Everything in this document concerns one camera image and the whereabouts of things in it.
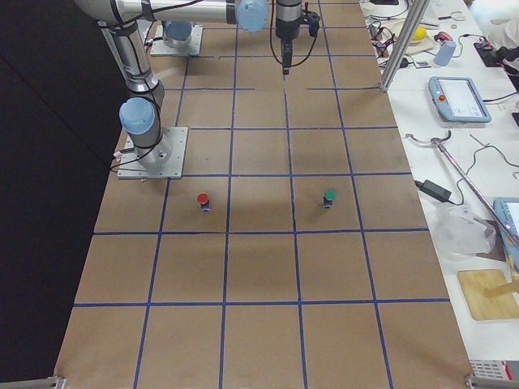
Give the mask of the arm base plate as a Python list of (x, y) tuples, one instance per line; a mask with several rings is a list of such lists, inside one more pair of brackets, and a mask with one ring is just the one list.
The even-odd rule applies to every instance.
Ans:
[(135, 153), (134, 144), (128, 135), (125, 148), (131, 151), (122, 154), (121, 166), (116, 167), (120, 179), (162, 179), (182, 177), (184, 157), (187, 145), (187, 127), (162, 127), (162, 139), (157, 146), (142, 160), (146, 150), (139, 149)]
[(164, 33), (162, 25), (157, 27), (155, 36), (150, 49), (150, 54), (154, 57), (198, 57), (203, 37), (203, 26), (194, 24), (191, 34), (185, 40), (177, 40), (168, 37)]

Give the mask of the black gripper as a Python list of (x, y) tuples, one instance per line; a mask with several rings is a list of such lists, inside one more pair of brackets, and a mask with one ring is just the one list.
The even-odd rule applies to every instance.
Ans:
[(282, 74), (288, 75), (292, 66), (293, 59), (293, 42), (299, 36), (299, 29), (302, 18), (286, 21), (275, 18), (276, 22), (276, 36), (281, 40), (281, 65)]

